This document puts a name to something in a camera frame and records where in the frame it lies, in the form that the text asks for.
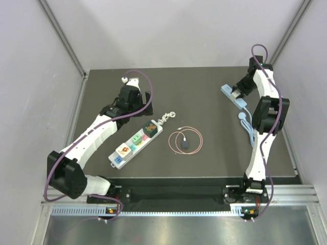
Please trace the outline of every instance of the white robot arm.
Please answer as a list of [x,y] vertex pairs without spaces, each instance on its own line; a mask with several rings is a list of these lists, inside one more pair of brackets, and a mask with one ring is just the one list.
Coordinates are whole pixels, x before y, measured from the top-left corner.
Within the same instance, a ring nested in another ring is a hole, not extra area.
[[[256,57],[262,63],[263,57]],[[264,67],[265,72],[268,74],[271,82],[275,84],[272,66],[270,64],[262,64],[262,66]],[[260,151],[260,144],[266,138],[276,120],[276,115],[279,108],[279,96],[278,92],[268,81],[263,71],[256,65],[254,59],[251,58],[248,74],[233,87],[231,97],[232,99],[245,97],[255,88],[258,89],[260,96],[260,102],[253,114],[252,119],[255,142],[250,165],[244,175],[242,189],[245,193],[262,194],[265,187],[266,169]],[[278,125],[262,146],[266,162],[268,161],[272,143],[277,132],[282,129],[288,111],[289,100],[283,98],[282,101],[282,114]]]
[[[104,177],[84,175],[83,168],[91,155],[100,145],[112,134],[117,132],[123,124],[129,121],[129,117],[109,121],[112,118],[136,112],[144,107],[141,91],[138,85],[138,78],[129,80],[123,79],[124,86],[120,94],[111,105],[104,107],[95,121],[81,134],[71,145],[67,146],[60,153],[51,152],[48,155],[48,175],[59,159],[59,157],[72,145],[76,145],[67,152],[65,157],[56,167],[50,185],[72,199],[81,195],[98,194],[107,195],[112,193],[114,185]],[[147,102],[150,93],[146,92]],[[143,112],[135,115],[152,115],[150,104]]]

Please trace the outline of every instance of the power strip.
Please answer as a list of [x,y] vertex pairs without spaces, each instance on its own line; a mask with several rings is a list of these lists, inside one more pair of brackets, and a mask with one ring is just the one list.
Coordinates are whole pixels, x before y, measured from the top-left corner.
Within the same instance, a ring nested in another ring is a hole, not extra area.
[[[140,129],[136,134],[134,134],[129,140],[125,142],[128,148],[131,149],[132,154],[127,157],[127,159],[123,159],[119,156],[119,154],[114,151],[108,158],[111,162],[111,166],[115,167],[117,169],[121,169],[126,163],[128,163],[130,160],[133,159],[144,147],[146,147],[152,140],[154,140],[163,130],[162,126],[160,126],[155,120],[151,120],[152,123],[154,123],[157,128],[158,132],[152,136],[152,138],[149,138],[143,131],[143,128]],[[139,139],[141,137],[141,141],[134,144],[135,140]]]
[[239,98],[239,99],[236,99],[236,100],[232,100],[231,98],[231,92],[232,92],[232,88],[228,85],[228,84],[225,84],[221,87],[220,89],[226,96],[227,98],[229,98],[233,103],[234,105],[237,106],[237,108],[239,108],[240,110],[242,110],[244,107],[246,107],[247,103],[242,99],[242,98]]

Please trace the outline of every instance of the metal floor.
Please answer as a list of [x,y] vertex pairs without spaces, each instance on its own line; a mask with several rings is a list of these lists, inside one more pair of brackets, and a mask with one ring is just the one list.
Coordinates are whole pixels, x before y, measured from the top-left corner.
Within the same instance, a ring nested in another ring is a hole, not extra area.
[[120,217],[108,224],[87,220],[66,233],[82,219],[52,216],[43,245],[318,244],[305,206],[270,207],[255,223],[239,217]]

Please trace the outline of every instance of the white wall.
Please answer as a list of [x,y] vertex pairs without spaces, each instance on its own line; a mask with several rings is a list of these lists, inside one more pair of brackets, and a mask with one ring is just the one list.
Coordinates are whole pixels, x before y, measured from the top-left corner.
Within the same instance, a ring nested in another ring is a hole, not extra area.
[[302,0],[48,0],[84,69],[248,65]]
[[326,9],[326,1],[312,1],[274,70],[291,101],[286,127],[302,177],[314,184],[327,216]]
[[81,76],[36,0],[0,1],[0,243],[27,244]]

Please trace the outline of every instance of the white power cord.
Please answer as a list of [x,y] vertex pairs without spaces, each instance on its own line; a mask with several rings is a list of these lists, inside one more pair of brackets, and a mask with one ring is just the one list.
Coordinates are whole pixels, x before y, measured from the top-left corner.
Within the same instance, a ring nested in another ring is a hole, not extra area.
[[158,124],[162,126],[165,122],[167,122],[169,117],[175,117],[176,113],[175,112],[170,112],[170,113],[165,113],[161,119],[158,119]]
[[251,143],[251,146],[253,148],[253,146],[254,146],[254,140],[255,140],[255,135],[254,135],[254,129],[253,129],[252,125],[251,125],[252,124],[252,115],[251,115],[251,113],[249,112],[249,110],[246,107],[244,107],[243,109],[249,114],[249,116],[250,116],[250,122],[248,122],[246,120],[246,115],[245,115],[244,112],[240,112],[239,113],[239,119],[241,120],[242,127],[246,130],[246,132],[250,136],[250,143]]

